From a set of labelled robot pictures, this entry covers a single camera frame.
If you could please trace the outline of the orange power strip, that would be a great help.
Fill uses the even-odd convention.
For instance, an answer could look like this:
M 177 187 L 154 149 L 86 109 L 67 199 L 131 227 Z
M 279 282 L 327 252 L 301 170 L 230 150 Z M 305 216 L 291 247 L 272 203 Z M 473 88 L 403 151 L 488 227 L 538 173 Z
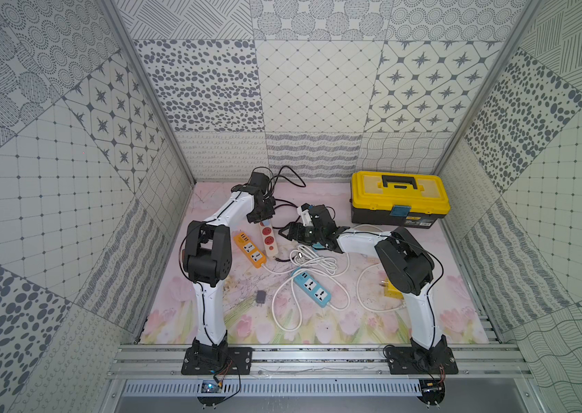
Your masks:
M 250 263 L 255 268 L 261 268 L 265 265 L 267 257 L 254 244 L 251 238 L 244 232 L 239 232 L 233 237 L 233 240 L 239 250 L 244 253 Z

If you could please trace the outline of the blue power strip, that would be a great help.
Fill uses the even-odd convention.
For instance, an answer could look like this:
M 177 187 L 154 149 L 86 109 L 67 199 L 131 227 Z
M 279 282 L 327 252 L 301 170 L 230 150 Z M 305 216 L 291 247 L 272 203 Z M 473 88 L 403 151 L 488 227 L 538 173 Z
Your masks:
M 330 304 L 331 294 L 308 272 L 299 269 L 294 273 L 293 281 L 321 308 Z

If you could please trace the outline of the dark grey plug adapter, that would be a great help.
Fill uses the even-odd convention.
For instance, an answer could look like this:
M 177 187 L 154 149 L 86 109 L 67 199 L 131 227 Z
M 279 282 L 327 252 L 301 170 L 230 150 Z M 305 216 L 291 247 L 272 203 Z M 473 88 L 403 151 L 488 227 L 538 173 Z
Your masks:
M 258 290 L 256 292 L 255 302 L 256 302 L 257 305 L 262 306 L 262 305 L 265 304 L 266 298 L 267 298 L 266 292 L 263 291 L 263 290 Z

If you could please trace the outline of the yellow plug adapter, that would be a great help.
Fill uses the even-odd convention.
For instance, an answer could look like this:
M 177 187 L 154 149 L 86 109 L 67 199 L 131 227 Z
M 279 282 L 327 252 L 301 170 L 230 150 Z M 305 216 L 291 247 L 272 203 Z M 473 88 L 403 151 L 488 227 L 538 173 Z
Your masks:
M 383 288 L 383 295 L 387 298 L 391 299 L 404 299 L 404 294 L 400 292 L 391 282 L 380 282 L 380 285 Z

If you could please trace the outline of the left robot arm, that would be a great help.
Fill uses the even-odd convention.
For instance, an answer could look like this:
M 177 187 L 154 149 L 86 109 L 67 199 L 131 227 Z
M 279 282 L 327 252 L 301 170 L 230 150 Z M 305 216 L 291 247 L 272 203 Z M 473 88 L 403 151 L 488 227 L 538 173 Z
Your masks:
M 258 224 L 274 215 L 271 178 L 253 171 L 245 183 L 232 188 L 224 205 L 204 220 L 189 223 L 179 263 L 192 283 L 197 304 L 197 344 L 217 348 L 226 342 L 223 292 L 232 268 L 232 225 Z

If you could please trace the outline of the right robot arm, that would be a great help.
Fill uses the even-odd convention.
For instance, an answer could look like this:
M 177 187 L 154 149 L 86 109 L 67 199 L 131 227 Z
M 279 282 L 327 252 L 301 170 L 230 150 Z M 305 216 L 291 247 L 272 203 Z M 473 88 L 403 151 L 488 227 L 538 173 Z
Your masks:
M 378 259 L 387 279 L 404 295 L 411 319 L 411 344 L 424 354 L 447 348 L 432 303 L 435 262 L 404 227 L 374 232 L 337 225 L 324 205 L 304 204 L 299 220 L 279 230 L 284 239 L 338 254 L 361 254 Z

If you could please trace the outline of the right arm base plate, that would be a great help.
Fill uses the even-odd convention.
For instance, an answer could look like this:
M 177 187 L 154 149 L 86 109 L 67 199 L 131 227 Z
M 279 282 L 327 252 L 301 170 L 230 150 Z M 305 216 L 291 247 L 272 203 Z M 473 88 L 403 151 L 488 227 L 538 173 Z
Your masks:
M 449 347 L 423 348 L 397 347 L 387 345 L 383 349 L 390 374 L 453 375 L 459 373 L 454 353 Z

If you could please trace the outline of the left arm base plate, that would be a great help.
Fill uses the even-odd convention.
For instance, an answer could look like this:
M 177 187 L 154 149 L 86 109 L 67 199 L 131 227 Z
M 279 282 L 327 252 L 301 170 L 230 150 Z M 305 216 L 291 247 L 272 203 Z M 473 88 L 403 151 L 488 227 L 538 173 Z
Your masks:
M 192 346 L 183 358 L 182 375 L 249 375 L 252 356 L 253 348 L 250 347 Z

